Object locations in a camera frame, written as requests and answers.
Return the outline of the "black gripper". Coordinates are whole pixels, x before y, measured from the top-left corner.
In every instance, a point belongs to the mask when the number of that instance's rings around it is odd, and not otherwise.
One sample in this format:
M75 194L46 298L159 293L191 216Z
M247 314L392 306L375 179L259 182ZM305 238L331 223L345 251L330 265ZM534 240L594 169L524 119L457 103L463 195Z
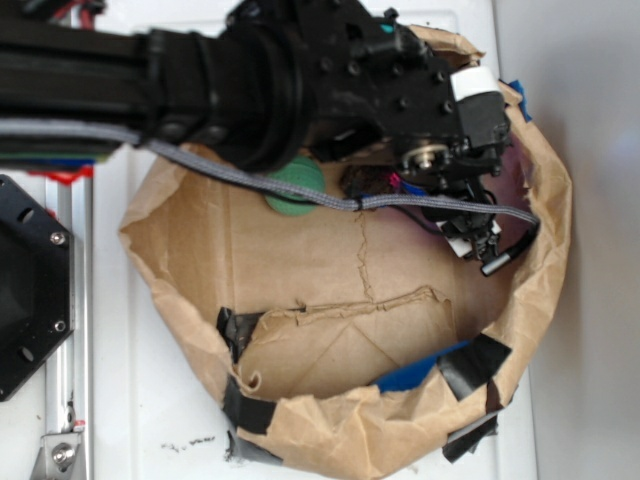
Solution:
M266 117L242 169L275 169L305 148L324 162L390 166L437 197L496 203L480 179L501 172L510 125L489 70L454 69L394 11L375 16L357 1L245 1L227 35L255 65ZM422 214L459 257L498 257L493 214Z

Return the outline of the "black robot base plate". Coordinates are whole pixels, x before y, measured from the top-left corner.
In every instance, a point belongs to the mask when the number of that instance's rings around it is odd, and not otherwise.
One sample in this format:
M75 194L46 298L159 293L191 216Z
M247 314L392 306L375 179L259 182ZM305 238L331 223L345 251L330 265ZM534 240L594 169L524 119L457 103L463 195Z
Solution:
M69 337L72 234L1 176L1 400L10 400Z

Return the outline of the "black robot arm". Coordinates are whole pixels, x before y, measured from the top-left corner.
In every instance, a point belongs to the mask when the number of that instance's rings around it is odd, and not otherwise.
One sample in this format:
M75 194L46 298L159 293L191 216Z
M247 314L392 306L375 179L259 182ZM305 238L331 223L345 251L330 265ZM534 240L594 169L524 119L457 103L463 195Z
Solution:
M486 270L501 251L494 196L509 140L491 71L458 69L357 1L244 1L216 37L96 32L100 1L1 5L1 164L77 172L119 146L200 143L246 172L300 150L322 162L378 163L433 196L435 232Z

